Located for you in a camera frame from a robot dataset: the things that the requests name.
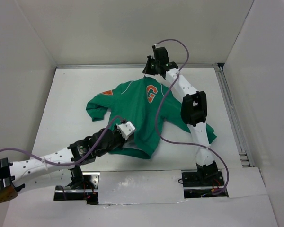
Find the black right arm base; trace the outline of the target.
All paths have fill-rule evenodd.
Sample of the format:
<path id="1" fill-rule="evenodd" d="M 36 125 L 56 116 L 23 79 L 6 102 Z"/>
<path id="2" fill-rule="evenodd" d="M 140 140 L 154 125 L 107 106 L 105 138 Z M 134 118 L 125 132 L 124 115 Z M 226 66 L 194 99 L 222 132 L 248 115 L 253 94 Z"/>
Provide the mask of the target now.
<path id="1" fill-rule="evenodd" d="M 228 195 L 224 188 L 226 181 L 215 161 L 203 166 L 196 164 L 196 170 L 182 171 L 178 183 L 183 186 L 185 198 L 225 197 Z"/>

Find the green jacket white lining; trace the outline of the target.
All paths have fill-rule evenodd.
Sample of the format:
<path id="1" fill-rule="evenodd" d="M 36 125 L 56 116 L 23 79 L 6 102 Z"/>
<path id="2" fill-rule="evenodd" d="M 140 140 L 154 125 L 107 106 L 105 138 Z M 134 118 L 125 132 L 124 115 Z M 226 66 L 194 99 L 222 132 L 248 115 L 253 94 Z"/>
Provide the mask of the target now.
<path id="1" fill-rule="evenodd" d="M 97 94 L 86 106 L 92 121 L 101 121 L 107 111 L 110 118 L 121 116 L 130 121 L 136 128 L 133 144 L 115 148 L 110 153 L 151 159 L 162 132 L 163 123 L 168 121 L 185 132 L 190 132 L 183 123 L 180 111 L 181 103 L 170 92 L 164 94 L 168 87 L 152 77 L 119 84 L 116 88 Z"/>

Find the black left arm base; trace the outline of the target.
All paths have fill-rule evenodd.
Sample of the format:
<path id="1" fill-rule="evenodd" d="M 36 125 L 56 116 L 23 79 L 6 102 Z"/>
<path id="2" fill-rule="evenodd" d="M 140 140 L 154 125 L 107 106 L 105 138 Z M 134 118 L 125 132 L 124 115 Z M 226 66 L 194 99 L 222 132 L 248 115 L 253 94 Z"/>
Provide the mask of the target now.
<path id="1" fill-rule="evenodd" d="M 100 172 L 82 171 L 79 166 L 66 172 L 68 184 L 57 185 L 54 201 L 85 201 L 89 205 L 98 205 L 98 187 Z"/>

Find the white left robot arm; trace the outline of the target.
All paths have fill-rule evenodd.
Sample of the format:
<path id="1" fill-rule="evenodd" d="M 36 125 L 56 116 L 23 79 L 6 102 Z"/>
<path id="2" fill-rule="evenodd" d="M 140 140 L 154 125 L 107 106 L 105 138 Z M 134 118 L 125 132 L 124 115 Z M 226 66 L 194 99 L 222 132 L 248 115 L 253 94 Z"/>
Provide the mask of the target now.
<path id="1" fill-rule="evenodd" d="M 44 157 L 15 162 L 0 159 L 0 203 L 45 184 L 60 185 L 67 181 L 69 187 L 80 188 L 84 183 L 80 166 L 94 162 L 115 148 L 122 148 L 133 140 L 134 132 L 134 129 L 101 129 Z"/>

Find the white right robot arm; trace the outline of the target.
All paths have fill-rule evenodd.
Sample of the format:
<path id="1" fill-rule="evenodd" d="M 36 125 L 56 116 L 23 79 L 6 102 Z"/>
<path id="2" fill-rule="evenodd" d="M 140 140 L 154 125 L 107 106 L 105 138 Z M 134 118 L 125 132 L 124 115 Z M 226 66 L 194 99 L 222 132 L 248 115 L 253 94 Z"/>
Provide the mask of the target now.
<path id="1" fill-rule="evenodd" d="M 208 185 L 213 181 L 213 175 L 218 168 L 213 153 L 209 150 L 210 142 L 206 130 L 206 93 L 194 88 L 182 75 L 178 65 L 169 61 L 166 48 L 153 45 L 152 49 L 153 55 L 147 57 L 143 73 L 161 75 L 182 98 L 181 119 L 191 132 L 193 144 L 198 147 L 195 158 L 199 171 L 197 180 L 201 185 Z"/>

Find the white taped cover panel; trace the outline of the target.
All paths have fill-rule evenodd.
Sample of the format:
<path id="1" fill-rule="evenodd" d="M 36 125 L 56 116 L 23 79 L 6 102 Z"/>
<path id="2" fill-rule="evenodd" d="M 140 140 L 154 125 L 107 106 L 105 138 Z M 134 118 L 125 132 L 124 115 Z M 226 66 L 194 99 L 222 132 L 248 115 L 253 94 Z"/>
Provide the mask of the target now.
<path id="1" fill-rule="evenodd" d="M 173 204 L 184 201 L 181 171 L 101 172 L 98 202 L 101 205 Z"/>

